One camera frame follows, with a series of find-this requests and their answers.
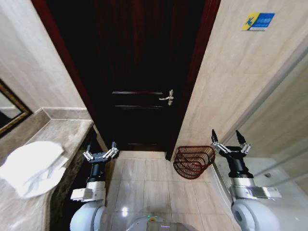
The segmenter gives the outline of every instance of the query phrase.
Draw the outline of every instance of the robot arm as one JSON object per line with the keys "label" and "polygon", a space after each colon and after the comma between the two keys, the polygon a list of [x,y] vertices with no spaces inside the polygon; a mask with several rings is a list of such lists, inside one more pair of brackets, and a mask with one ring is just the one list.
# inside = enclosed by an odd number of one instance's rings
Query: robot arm
{"label": "robot arm", "polygon": [[87,180],[87,186],[83,189],[74,189],[71,195],[73,201],[98,201],[102,200],[104,205],[106,190],[105,190],[105,164],[116,157],[118,149],[116,143],[112,143],[112,148],[106,153],[95,153],[90,152],[90,145],[87,150],[83,153],[89,163],[92,164],[91,174]]}
{"label": "robot arm", "polygon": [[277,188],[258,187],[254,176],[249,172],[244,162],[251,145],[239,131],[236,131],[240,146],[224,146],[218,142],[217,135],[212,130],[212,147],[228,161],[231,179],[230,193],[233,203],[231,210],[242,231],[279,231],[279,222],[273,212],[263,205],[259,198],[281,198]]}

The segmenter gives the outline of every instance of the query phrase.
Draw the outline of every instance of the door handle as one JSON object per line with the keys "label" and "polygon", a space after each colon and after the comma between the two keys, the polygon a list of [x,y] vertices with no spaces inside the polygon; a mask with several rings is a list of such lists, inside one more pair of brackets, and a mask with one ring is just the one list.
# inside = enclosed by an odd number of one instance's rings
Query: door handle
{"label": "door handle", "polygon": [[159,100],[168,100],[168,105],[171,106],[172,105],[172,100],[174,99],[173,97],[173,90],[169,91],[169,96],[165,97],[165,98],[159,98]]}

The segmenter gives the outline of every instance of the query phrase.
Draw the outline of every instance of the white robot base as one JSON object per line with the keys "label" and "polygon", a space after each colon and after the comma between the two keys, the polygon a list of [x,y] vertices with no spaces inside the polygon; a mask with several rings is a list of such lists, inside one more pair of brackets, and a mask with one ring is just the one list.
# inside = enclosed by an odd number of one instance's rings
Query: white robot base
{"label": "white robot base", "polygon": [[[102,201],[85,203],[73,216],[71,231],[107,231],[110,230],[107,209]],[[169,222],[158,216],[136,219],[126,231],[197,231],[194,227],[181,223]]]}
{"label": "white robot base", "polygon": [[275,214],[258,200],[238,199],[231,209],[242,231],[280,230]]}

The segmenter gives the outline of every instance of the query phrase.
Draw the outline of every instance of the tile floor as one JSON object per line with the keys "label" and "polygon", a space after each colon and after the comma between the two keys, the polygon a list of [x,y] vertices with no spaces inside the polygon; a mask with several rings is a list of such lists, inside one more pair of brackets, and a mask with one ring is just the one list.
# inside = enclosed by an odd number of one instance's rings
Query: tile floor
{"label": "tile floor", "polygon": [[207,172],[187,180],[163,159],[119,158],[106,166],[106,177],[109,230],[124,231],[147,215],[187,223],[198,231],[239,230],[223,211]]}

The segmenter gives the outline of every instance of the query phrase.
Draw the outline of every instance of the white towel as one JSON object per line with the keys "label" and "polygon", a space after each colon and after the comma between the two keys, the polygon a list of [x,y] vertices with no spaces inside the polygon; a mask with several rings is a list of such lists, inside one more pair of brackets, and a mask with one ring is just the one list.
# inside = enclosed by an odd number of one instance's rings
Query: white towel
{"label": "white towel", "polygon": [[61,156],[63,151],[61,145],[50,141],[19,147],[0,167],[0,177],[22,198],[46,193],[60,182],[64,174],[63,165],[68,159]]}

